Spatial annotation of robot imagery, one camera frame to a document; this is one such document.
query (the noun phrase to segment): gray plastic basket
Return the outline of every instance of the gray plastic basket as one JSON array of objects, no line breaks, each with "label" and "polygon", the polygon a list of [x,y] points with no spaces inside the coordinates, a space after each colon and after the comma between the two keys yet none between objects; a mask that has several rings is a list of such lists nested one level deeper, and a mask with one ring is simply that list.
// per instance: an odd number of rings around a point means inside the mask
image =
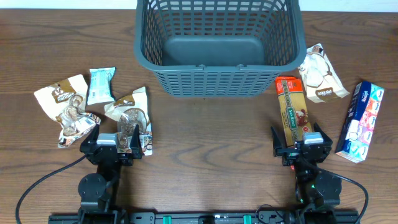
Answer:
[{"label": "gray plastic basket", "polygon": [[306,46],[298,0],[138,0],[134,51],[173,96],[255,96]]}]

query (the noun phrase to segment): wooden table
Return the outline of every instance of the wooden table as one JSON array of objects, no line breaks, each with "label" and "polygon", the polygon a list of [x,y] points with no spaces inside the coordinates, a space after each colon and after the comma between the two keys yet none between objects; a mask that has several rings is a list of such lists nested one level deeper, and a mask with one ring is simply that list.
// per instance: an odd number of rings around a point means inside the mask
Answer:
[{"label": "wooden table", "polygon": [[[60,126],[33,92],[89,68],[117,67],[119,98],[146,86],[154,155],[123,169],[118,204],[165,211],[255,210],[295,203],[294,173],[272,156],[270,126],[281,131],[272,85],[254,98],[176,99],[134,59],[134,11],[0,11],[0,223],[15,223],[22,193],[43,175],[82,156],[77,141],[58,149]],[[387,88],[368,158],[354,164],[330,154],[320,167],[362,183],[370,203],[362,223],[398,222],[398,14],[304,12],[307,45],[321,42],[348,91],[361,80]],[[287,75],[298,75],[298,71]],[[307,100],[310,120],[336,145],[351,95],[335,103]],[[116,130],[103,104],[101,132]],[[51,213],[74,213],[77,186],[96,167],[83,161],[36,187],[21,218],[46,223]],[[361,210],[362,191],[343,183],[340,208]]]}]

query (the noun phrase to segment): tissue box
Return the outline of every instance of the tissue box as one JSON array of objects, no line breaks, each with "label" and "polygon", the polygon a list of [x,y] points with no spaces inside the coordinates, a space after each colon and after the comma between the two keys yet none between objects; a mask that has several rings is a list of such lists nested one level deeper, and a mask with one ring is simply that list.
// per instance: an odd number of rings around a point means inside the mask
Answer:
[{"label": "tissue box", "polygon": [[384,89],[369,82],[355,88],[336,153],[355,163],[365,160]]}]

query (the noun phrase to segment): brand logo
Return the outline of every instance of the brand logo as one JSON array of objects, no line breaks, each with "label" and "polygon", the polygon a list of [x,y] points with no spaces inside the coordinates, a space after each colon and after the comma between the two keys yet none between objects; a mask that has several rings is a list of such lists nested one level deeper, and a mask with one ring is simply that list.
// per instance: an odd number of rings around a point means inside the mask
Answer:
[{"label": "brand logo", "polygon": [[368,120],[368,114],[367,114],[367,113],[364,113],[364,114],[362,115],[362,118],[363,118],[364,121]]},{"label": "brand logo", "polygon": [[362,132],[363,132],[363,127],[362,126],[360,126],[359,128],[358,128],[358,135],[359,136],[361,136],[362,135]]},{"label": "brand logo", "polygon": [[366,102],[366,100],[368,99],[369,93],[368,91],[364,91],[363,92],[363,97],[362,97],[362,102]]},{"label": "brand logo", "polygon": [[286,108],[287,117],[289,120],[289,126],[291,129],[297,129],[297,123],[295,119],[294,109],[292,107]]},{"label": "brand logo", "polygon": [[73,88],[66,88],[66,90],[64,90],[61,87],[57,86],[51,94],[54,97],[56,103],[61,103],[69,100],[69,98],[73,97],[76,92]]},{"label": "brand logo", "polygon": [[371,138],[372,138],[372,132],[367,131],[367,132],[365,133],[365,135],[366,135],[366,140],[370,141]]},{"label": "brand logo", "polygon": [[375,116],[371,116],[371,124],[374,124],[376,122],[376,117]]},{"label": "brand logo", "polygon": [[378,111],[378,110],[379,110],[379,106],[380,106],[380,104],[376,102],[376,103],[374,104],[374,110],[375,110],[375,111]]},{"label": "brand logo", "polygon": [[317,95],[318,95],[318,96],[327,96],[327,95],[330,95],[331,93],[332,93],[331,90],[325,90],[325,91],[319,91],[319,92],[317,92]]},{"label": "brand logo", "polygon": [[75,93],[65,93],[65,94],[63,94],[61,96],[58,96],[57,100],[58,100],[58,102],[65,101],[65,100],[71,98],[74,94]]},{"label": "brand logo", "polygon": [[118,108],[120,106],[134,106],[135,104],[136,102],[134,101],[132,95],[128,95],[114,102],[113,107]]}]

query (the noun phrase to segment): product label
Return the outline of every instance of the product label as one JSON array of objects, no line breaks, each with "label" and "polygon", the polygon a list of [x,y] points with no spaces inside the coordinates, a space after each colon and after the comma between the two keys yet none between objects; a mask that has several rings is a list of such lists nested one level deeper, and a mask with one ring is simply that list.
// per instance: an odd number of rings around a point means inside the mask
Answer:
[{"label": "product label", "polygon": [[284,125],[287,146],[302,140],[303,133],[311,132],[305,106],[301,80],[294,77],[278,77],[275,81]]},{"label": "product label", "polygon": [[51,95],[54,97],[56,103],[67,101],[76,94],[76,91],[71,86],[69,79],[55,83],[51,85],[51,87],[54,88]]},{"label": "product label", "polygon": [[376,124],[376,115],[365,111],[362,115],[361,120],[359,121],[359,124],[367,127],[368,129],[373,130],[374,129],[374,125]]},{"label": "product label", "polygon": [[294,109],[292,107],[286,108],[286,113],[287,116],[289,117],[289,127],[291,130],[296,130],[297,129],[297,124],[296,124],[296,119],[295,119],[295,114],[294,114]]},{"label": "product label", "polygon": [[120,106],[134,106],[135,104],[136,102],[134,101],[132,95],[128,95],[114,102],[113,107],[118,108]]},{"label": "product label", "polygon": [[361,162],[364,161],[369,151],[369,146],[360,141],[351,141],[349,155]]},{"label": "product label", "polygon": [[359,125],[357,135],[358,135],[358,140],[369,145],[371,143],[373,131],[364,126]]},{"label": "product label", "polygon": [[368,91],[364,91],[362,95],[362,102],[366,103],[366,100],[368,99],[369,93]]},{"label": "product label", "polygon": [[80,131],[85,131],[95,125],[95,121],[88,117],[80,118],[76,123],[76,128]]},{"label": "product label", "polygon": [[384,89],[372,84],[371,98],[377,101],[381,101],[384,95]]},{"label": "product label", "polygon": [[319,99],[330,102],[334,98],[340,98],[336,93],[333,91],[332,87],[324,88],[321,90],[316,90],[315,94],[319,97]]},{"label": "product label", "polygon": [[374,100],[374,99],[369,99],[368,105],[366,107],[366,111],[377,115],[380,109],[380,102]]}]

